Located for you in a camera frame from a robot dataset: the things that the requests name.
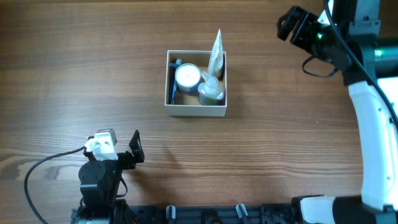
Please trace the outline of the white cardboard box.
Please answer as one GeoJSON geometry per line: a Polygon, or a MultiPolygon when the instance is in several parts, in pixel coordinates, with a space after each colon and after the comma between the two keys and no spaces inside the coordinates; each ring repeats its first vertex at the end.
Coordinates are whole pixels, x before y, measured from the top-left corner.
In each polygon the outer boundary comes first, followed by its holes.
{"type": "Polygon", "coordinates": [[[183,63],[192,63],[202,72],[207,71],[210,59],[210,51],[204,50],[168,50],[165,71],[165,92],[164,106],[169,116],[218,116],[223,117],[228,106],[228,75],[227,75],[227,53],[223,52],[223,74],[220,77],[220,87],[225,92],[222,105],[204,106],[199,102],[199,96],[190,96],[180,93],[178,90],[175,96],[175,103],[172,104],[172,80],[174,71],[170,63],[181,59],[183,63]]]}

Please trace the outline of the cotton bud tub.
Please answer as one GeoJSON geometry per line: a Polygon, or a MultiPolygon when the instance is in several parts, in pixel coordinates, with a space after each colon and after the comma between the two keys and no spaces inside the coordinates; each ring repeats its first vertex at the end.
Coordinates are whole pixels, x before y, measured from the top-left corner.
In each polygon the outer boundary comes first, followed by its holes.
{"type": "Polygon", "coordinates": [[[182,64],[175,72],[177,88],[185,95],[195,95],[197,93],[200,79],[201,71],[192,63],[182,64]]]}

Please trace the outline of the clear spray bottle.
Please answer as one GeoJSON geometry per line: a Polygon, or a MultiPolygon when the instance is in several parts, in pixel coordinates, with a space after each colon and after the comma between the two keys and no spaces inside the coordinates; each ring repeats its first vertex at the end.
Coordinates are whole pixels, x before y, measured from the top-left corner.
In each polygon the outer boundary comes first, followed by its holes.
{"type": "Polygon", "coordinates": [[[204,82],[198,86],[199,103],[204,106],[222,106],[224,90],[219,86],[219,80],[206,72],[201,73],[204,82]]]}

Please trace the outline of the white shampoo tube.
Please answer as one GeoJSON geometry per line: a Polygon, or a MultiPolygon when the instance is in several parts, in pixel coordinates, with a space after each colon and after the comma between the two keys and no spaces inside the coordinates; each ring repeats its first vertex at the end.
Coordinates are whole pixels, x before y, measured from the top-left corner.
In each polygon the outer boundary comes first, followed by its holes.
{"type": "Polygon", "coordinates": [[[209,64],[208,74],[219,78],[223,71],[223,41],[221,37],[221,30],[218,30],[215,43],[213,45],[209,64]]]}

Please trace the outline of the blue disposable razor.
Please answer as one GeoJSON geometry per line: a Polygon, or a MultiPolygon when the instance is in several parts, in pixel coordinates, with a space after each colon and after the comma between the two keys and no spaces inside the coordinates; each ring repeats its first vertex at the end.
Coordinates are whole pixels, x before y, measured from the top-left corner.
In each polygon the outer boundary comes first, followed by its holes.
{"type": "Polygon", "coordinates": [[[172,74],[176,72],[176,70],[178,69],[179,66],[181,66],[181,64],[182,64],[182,60],[180,58],[176,59],[175,62],[169,63],[169,67],[171,69],[170,79],[171,79],[172,74]]]}

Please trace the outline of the blue white toothbrush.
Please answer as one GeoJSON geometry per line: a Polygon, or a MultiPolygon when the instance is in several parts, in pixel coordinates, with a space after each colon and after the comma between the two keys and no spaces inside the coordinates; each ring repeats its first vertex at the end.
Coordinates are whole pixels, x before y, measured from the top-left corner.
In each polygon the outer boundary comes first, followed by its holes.
{"type": "Polygon", "coordinates": [[[170,80],[170,104],[173,105],[175,103],[175,92],[177,90],[177,84],[175,81],[175,73],[172,74],[170,80]]]}

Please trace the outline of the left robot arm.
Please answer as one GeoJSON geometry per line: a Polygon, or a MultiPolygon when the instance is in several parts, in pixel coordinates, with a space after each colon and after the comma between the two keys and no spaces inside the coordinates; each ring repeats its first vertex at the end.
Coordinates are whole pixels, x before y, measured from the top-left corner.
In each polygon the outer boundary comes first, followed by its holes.
{"type": "Polygon", "coordinates": [[[72,213],[72,223],[138,223],[138,217],[129,208],[119,185],[127,186],[122,177],[124,170],[135,169],[144,162],[139,131],[129,142],[130,150],[117,153],[113,129],[100,129],[89,137],[83,154],[88,158],[79,170],[80,206],[72,213]]]}

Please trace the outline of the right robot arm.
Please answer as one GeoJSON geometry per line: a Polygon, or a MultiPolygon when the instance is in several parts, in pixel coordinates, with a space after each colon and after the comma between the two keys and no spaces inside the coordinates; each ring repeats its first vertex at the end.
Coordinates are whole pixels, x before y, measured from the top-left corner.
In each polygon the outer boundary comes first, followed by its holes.
{"type": "Polygon", "coordinates": [[[325,1],[320,16],[293,6],[277,36],[341,72],[356,113],[363,181],[358,196],[292,200],[295,223],[397,222],[397,40],[379,37],[379,1],[325,1]]]}

